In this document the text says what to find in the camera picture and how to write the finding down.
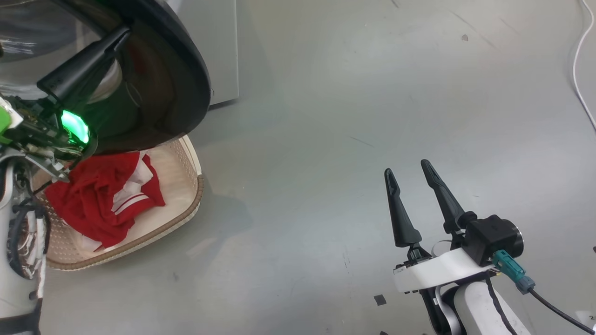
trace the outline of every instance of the red and white clothing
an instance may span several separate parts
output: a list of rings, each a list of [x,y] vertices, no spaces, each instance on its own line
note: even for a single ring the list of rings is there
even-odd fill
[[[69,180],[50,185],[45,194],[56,214],[90,239],[85,249],[118,244],[137,215],[165,205],[146,152],[91,157],[70,172]]]

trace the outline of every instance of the white panel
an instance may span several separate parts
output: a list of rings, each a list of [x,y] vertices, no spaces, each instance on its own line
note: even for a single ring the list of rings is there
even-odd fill
[[[398,291],[408,292],[452,283],[493,267],[478,266],[464,249],[458,248],[409,268],[395,269],[393,280]]]
[[[236,0],[168,0],[203,56],[211,104],[238,98]]]

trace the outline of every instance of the white stripe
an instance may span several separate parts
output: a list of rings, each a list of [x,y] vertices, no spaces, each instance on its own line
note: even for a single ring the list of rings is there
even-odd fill
[[[121,190],[120,192],[116,193],[117,195],[114,196],[114,205],[112,206],[112,212],[115,212],[120,209],[122,205],[124,205],[128,200],[132,199],[133,197],[140,196],[143,192],[137,193],[126,193],[126,191]]]
[[[145,200],[145,199],[149,199],[149,197],[147,197],[146,195],[142,195],[140,197],[133,198],[133,199],[125,202],[122,205],[122,207],[120,207],[119,210],[117,210],[117,211],[114,212],[114,214],[118,215],[118,214],[122,213],[125,209],[127,209],[128,207],[130,207],[132,204],[137,203],[137,202],[139,202],[141,200]]]

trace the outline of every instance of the washing machine door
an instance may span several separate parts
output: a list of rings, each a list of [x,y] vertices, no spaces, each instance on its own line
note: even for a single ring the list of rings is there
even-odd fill
[[[47,97],[38,81],[119,26],[130,28],[90,99],[70,112],[95,132],[95,154],[143,150],[193,130],[209,108],[209,74],[176,14],[155,0],[5,0],[0,93]]]

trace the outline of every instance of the wire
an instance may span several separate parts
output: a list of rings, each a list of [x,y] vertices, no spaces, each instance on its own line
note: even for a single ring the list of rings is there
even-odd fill
[[[44,255],[48,253],[49,249],[49,236],[52,231],[52,221],[49,220],[48,211],[44,208],[44,219],[45,219],[45,244],[44,244]]]
[[[570,317],[569,315],[563,313],[562,311],[560,311],[558,308],[556,308],[555,306],[551,305],[548,301],[546,301],[543,297],[540,296],[540,294],[536,293],[536,291],[534,291],[534,289],[529,289],[528,292],[530,292],[531,295],[534,296],[534,298],[538,299],[538,301],[540,301],[544,306],[548,307],[548,309],[550,309],[551,311],[555,312],[558,316],[564,318],[565,320],[571,322],[573,325],[575,325],[576,327],[580,328],[581,330],[587,332],[588,334],[594,334],[594,330],[588,328],[587,326],[581,324],[579,321],[575,320],[574,318]]]
[[[486,273],[486,286],[488,286],[488,294],[491,296],[492,303],[493,305],[495,305],[496,312],[499,313],[499,315],[501,316],[501,320],[503,320],[505,328],[507,328],[511,335],[517,335],[516,330],[513,329],[513,327],[509,323],[509,320],[507,320],[505,312],[503,312],[503,309],[501,308],[501,303],[499,303],[499,299],[496,297],[495,294],[495,289],[492,287],[491,275],[488,272]]]
[[[23,206],[19,209],[17,217],[14,220],[14,225],[8,233],[9,240],[8,240],[8,250],[10,251],[10,255],[12,259],[9,261],[10,267],[15,270],[21,277],[27,278],[23,272],[23,265],[21,264],[21,260],[18,256],[18,239],[20,238],[20,233],[22,230],[22,224],[27,216],[28,212],[35,210],[33,206]]]
[[[37,190],[35,190],[33,192],[33,195],[36,196],[38,195],[41,191],[43,191],[46,187],[52,185],[53,181],[50,179],[49,181],[45,182],[43,185],[41,185]]]
[[[575,88],[575,94],[579,98],[579,102],[582,103],[583,109],[586,111],[586,114],[588,115],[588,118],[590,118],[590,122],[592,123],[592,127],[594,127],[594,130],[596,130],[596,120],[594,120],[594,117],[592,116],[592,113],[590,113],[590,109],[588,108],[588,105],[586,104],[586,101],[583,99],[582,94],[579,92],[578,77],[576,75],[576,70],[575,70],[576,65],[578,63],[579,50],[582,48],[583,40],[586,38],[586,36],[590,32],[590,30],[592,30],[592,26],[594,25],[594,13],[592,12],[592,9],[590,9],[590,6],[588,6],[588,4],[586,3],[586,0],[582,0],[582,3],[586,7],[586,9],[588,10],[588,12],[590,13],[590,25],[588,26],[588,28],[586,29],[586,31],[583,33],[582,38],[580,38],[579,43],[578,43],[578,48],[575,51],[575,57],[573,57],[573,85],[574,85],[574,88]]]

